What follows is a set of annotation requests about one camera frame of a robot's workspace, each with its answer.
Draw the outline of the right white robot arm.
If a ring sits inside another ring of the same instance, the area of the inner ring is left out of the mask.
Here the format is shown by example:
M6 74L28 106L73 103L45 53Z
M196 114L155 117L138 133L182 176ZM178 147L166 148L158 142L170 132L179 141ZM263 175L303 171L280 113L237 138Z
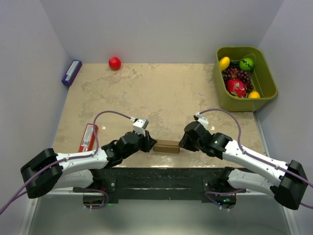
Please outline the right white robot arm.
M193 121L184 128L179 142L181 148L202 151L209 157L241 165L249 170L244 173L231 170L218 180L223 192L249 189L273 196L280 205L297 210L308 187L308 179L301 163L271 159L241 146L236 140L222 134L211 134L200 122Z

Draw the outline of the brown cardboard box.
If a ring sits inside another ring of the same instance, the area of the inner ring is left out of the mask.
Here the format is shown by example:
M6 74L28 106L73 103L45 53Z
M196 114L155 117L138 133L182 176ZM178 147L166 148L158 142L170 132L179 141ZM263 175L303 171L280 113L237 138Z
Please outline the brown cardboard box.
M157 140L153 150L161 153L178 154L180 152L180 145L178 141Z

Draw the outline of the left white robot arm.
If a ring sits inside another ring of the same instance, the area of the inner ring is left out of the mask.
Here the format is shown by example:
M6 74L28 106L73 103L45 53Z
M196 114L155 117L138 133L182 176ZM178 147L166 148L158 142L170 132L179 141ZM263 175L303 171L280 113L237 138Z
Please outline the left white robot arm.
M92 175L93 170L119 165L138 151L148 153L156 143L148 131L144 134L132 131L100 149L88 152L61 154L47 148L21 168L27 196L30 199L39 198L53 189L66 187L96 192L101 188L101 180Z

